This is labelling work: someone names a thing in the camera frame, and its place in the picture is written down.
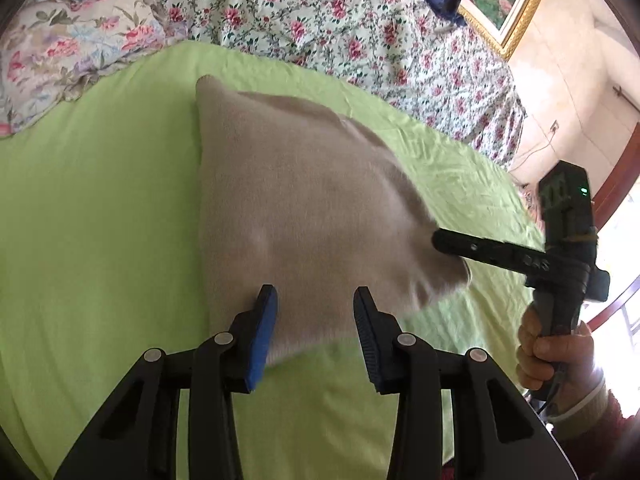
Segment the red sleeved right forearm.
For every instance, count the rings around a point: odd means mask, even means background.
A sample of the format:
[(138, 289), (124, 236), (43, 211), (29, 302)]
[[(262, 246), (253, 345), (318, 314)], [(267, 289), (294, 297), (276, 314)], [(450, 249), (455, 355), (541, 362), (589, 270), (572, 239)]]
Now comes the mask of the red sleeved right forearm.
[(639, 414), (625, 417), (604, 380), (548, 422), (578, 479), (639, 478)]

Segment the person's right hand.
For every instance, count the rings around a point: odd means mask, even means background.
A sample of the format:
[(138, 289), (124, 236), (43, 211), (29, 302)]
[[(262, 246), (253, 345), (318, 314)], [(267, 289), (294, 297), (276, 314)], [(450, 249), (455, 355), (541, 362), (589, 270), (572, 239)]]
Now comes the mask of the person's right hand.
[(594, 362), (594, 340), (585, 322), (569, 335), (544, 337), (535, 306), (530, 304), (518, 328), (518, 342), (516, 374), (524, 388), (539, 391), (545, 382), (554, 378), (554, 364), (566, 366), (564, 379), (552, 402), (558, 414), (574, 408), (603, 379), (602, 370)]

